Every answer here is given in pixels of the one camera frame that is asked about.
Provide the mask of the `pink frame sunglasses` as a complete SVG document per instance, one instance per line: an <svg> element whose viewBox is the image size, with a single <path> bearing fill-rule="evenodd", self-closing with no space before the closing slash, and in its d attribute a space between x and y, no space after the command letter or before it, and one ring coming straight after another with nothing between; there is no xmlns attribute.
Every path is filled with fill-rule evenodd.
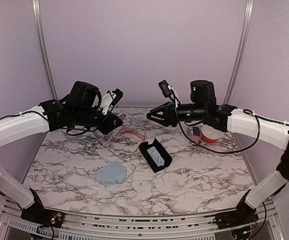
<svg viewBox="0 0 289 240"><path fill-rule="evenodd" d="M110 141L110 146L117 151L134 153L139 145L146 141L146 135L130 127L123 126L118 130Z"/></svg>

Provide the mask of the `black glasses case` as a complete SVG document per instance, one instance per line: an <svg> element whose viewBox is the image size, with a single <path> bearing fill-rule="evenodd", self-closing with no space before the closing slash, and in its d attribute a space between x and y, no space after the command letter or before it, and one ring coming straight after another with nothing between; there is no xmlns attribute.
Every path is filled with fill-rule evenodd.
<svg viewBox="0 0 289 240"><path fill-rule="evenodd" d="M148 141L141 143L139 150L154 173L168 168L173 161L173 158L156 138L151 144Z"/></svg>

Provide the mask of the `clear purple lens sunglasses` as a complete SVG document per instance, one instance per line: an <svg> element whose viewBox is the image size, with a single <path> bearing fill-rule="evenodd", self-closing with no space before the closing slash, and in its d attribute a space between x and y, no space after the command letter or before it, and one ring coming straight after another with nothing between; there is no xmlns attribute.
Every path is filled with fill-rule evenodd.
<svg viewBox="0 0 289 240"><path fill-rule="evenodd" d="M122 127L129 127L133 130L136 130L142 134L144 134L146 136L146 141L147 141L147 132L144 128L144 126L141 124L141 122L139 120L137 120L133 115L129 114L126 110L121 110L117 116L123 120L123 124L122 126L116 128L115 130L111 131L110 133L108 133L107 135L103 135L100 139L101 144L109 151L111 152L114 156L118 157L119 159L121 159L122 161L126 162L128 158L133 157L138 151L139 148L137 149L137 151L135 152L126 152L126 151L118 151L118 150L114 150L111 146L111 140L114 136L114 134L120 130Z"/></svg>

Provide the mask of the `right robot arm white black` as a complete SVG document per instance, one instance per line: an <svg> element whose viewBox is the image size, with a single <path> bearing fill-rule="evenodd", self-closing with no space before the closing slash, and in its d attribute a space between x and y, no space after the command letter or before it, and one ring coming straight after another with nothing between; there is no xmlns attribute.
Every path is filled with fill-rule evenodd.
<svg viewBox="0 0 289 240"><path fill-rule="evenodd" d="M214 217L218 228L257 220L257 208L289 183L289 121L264 117L253 110L230 104L218 105L214 84L208 80L190 82L191 103L181 103L177 91L166 80L160 81L158 86L169 101L150 110L147 119L165 127L200 121L222 133L238 134L254 140L249 146L238 149L238 152L252 148L259 141L283 151L275 169L248 190L234 210L218 213Z"/></svg>

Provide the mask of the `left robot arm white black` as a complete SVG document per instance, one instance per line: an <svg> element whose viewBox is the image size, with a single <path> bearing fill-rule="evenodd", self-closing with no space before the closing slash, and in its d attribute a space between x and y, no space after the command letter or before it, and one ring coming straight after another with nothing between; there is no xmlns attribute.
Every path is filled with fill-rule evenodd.
<svg viewBox="0 0 289 240"><path fill-rule="evenodd" d="M103 135L122 126L123 121L112 111L123 97L120 89L101 95L98 87L76 81L65 97L51 99L38 105L0 118L0 148L27 137L66 130L82 135L99 131ZM46 209L37 192L25 187L0 166L0 194L14 200L21 218L33 223L60 228L64 213Z"/></svg>

